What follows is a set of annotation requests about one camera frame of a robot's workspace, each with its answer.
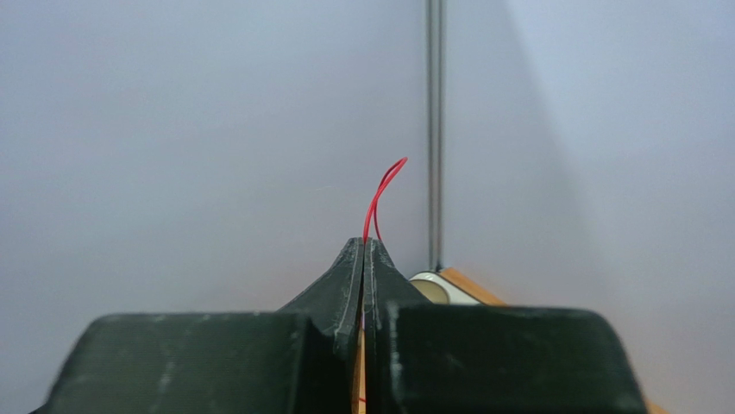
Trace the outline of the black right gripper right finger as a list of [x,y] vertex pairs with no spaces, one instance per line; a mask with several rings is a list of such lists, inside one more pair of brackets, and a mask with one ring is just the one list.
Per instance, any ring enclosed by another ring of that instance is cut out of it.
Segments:
[[368,238],[363,266],[365,379],[369,413],[449,413],[445,376],[453,368],[442,325],[452,310],[433,304]]

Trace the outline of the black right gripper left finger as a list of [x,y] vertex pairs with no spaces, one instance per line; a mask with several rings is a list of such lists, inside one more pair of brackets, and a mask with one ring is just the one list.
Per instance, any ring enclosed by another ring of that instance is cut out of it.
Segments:
[[279,309],[308,319],[297,413],[353,413],[361,369],[364,242],[350,238],[328,270]]

